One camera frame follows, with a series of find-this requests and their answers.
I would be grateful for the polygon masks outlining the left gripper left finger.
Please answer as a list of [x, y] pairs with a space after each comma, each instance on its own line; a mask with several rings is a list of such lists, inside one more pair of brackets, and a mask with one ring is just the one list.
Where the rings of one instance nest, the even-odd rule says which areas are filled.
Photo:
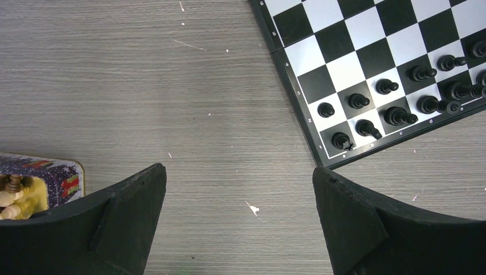
[[1, 221], [2, 274], [143, 274], [166, 194], [156, 163], [85, 197]]

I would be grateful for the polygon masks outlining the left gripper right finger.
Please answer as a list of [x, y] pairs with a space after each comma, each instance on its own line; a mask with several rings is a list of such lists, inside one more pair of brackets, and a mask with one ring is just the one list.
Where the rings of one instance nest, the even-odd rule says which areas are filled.
[[335, 274], [484, 274], [485, 222], [403, 203], [318, 166], [316, 208]]

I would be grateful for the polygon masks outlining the black white chess board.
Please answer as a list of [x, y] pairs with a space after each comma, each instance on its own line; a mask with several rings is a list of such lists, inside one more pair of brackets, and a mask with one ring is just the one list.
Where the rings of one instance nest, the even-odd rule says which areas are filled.
[[[315, 163], [337, 168], [485, 110], [485, 2], [251, 1]], [[467, 64], [440, 71], [444, 55]], [[409, 79], [417, 65], [434, 78]], [[388, 95], [378, 80], [399, 84]], [[351, 94], [370, 99], [361, 109]], [[321, 117], [330, 103], [335, 114]]]

